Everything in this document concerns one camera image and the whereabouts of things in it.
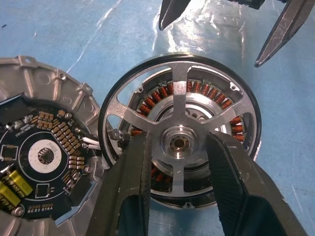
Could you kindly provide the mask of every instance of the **white wire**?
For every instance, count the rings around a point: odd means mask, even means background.
[[[96,150],[100,150],[100,146],[98,146],[98,145],[92,145],[92,144],[89,144],[89,145],[88,145],[88,149],[96,149]]]
[[[87,137],[84,137],[84,138],[83,138],[83,141],[86,142],[86,143],[89,143],[89,144],[93,144],[93,145],[99,146],[99,142],[98,142],[98,141],[95,141],[95,140],[93,140],[93,139],[89,139],[89,138],[87,138]]]

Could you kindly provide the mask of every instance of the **center hub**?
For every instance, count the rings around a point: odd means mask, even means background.
[[[192,154],[197,144],[195,132],[179,125],[170,127],[163,133],[161,147],[168,156],[181,159]]]
[[[28,160],[32,169],[36,172],[50,173],[59,167],[62,161],[62,152],[54,141],[43,139],[31,146]]]

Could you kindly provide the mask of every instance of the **copper coil winding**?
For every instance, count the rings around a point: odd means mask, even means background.
[[[170,95],[172,95],[172,94],[174,93],[174,85],[173,85],[173,83],[169,83],[169,84],[167,85],[167,89],[168,89],[168,93],[169,93]]]
[[[155,91],[154,93],[152,93],[152,98],[154,98],[154,100],[156,101],[156,102],[159,102],[159,101],[161,101],[161,96],[160,96],[160,94],[157,92],[157,91]]]
[[[236,117],[233,120],[231,120],[231,124],[238,124],[239,122],[242,122],[241,117]]]
[[[244,135],[243,134],[233,134],[232,137],[234,139],[237,139],[238,141],[240,142],[243,142],[244,141]]]
[[[231,106],[232,101],[230,99],[226,100],[225,102],[222,103],[221,107],[224,110],[225,108]]]
[[[158,171],[157,168],[153,167],[153,169],[151,170],[151,178],[154,177],[157,171]]]
[[[191,92],[192,89],[192,81],[187,81],[187,92]]]
[[[142,105],[140,106],[139,110],[142,111],[144,114],[147,115],[147,114],[150,112],[151,109],[150,109],[149,107],[147,107],[146,105],[142,104]]]
[[[193,92],[199,92],[200,87],[201,87],[201,82],[195,81],[195,83],[193,83],[192,91]]]
[[[243,126],[242,125],[234,125],[232,126],[232,133],[237,134],[243,132]]]
[[[142,113],[142,112],[137,112],[139,115],[143,116],[143,117],[147,117],[146,114]]]
[[[171,176],[168,176],[168,177],[166,178],[165,182],[166,182],[166,183],[170,183],[171,180],[172,180],[172,177],[171,177]]]
[[[131,134],[131,136],[135,136],[135,135],[138,135],[141,133],[142,133],[141,129],[132,129],[130,134]]]
[[[210,89],[210,85],[208,84],[204,84],[201,88],[201,94],[202,95],[207,95],[207,93],[209,92]]]
[[[217,90],[215,87],[213,87],[210,92],[208,93],[208,98],[210,99],[215,99],[217,94],[218,94],[219,90]]]
[[[147,97],[147,99],[144,100],[144,102],[145,102],[148,106],[150,106],[150,107],[154,107],[154,105],[156,104],[156,103],[153,101],[153,99],[150,98],[150,97]]]
[[[163,179],[163,174],[159,174],[157,177],[156,177],[156,181],[162,181]]]
[[[215,102],[220,104],[221,102],[223,102],[223,100],[225,100],[225,95],[223,93],[221,93],[219,96],[217,96],[217,98],[215,99]]]
[[[168,93],[167,93],[167,90],[166,90],[166,87],[165,86],[162,86],[160,88],[158,88],[160,94],[162,95],[162,97],[167,97],[168,96]]]

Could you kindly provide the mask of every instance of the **spoke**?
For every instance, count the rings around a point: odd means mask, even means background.
[[[252,105],[244,102],[244,99],[241,99],[223,110],[221,113],[213,116],[211,119],[203,121],[202,124],[206,125],[208,127],[207,130],[209,131],[214,130],[244,113],[251,113],[254,116],[254,109]]]
[[[117,99],[112,100],[111,103],[109,104],[106,116],[109,115],[115,115],[121,119],[124,119],[133,126],[142,129],[146,132],[149,131],[153,132],[155,129],[157,129],[157,122],[151,121],[139,115],[131,108],[120,103]]]
[[[184,166],[180,163],[173,166],[173,187],[170,197],[185,196],[184,192]]]
[[[174,113],[175,118],[185,117],[186,110],[186,84],[188,70],[191,66],[185,63],[176,63],[171,66],[174,87]]]

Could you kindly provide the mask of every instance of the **blue work surface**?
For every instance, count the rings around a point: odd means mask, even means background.
[[[158,30],[161,0],[1,1],[0,57],[28,55],[68,71],[101,105],[134,65],[167,52],[217,60],[247,81],[262,113],[258,164],[272,177],[309,235],[315,235],[315,12],[269,62],[254,61],[284,4],[257,11],[226,0],[192,0]],[[221,236],[216,206],[151,205],[151,236]]]

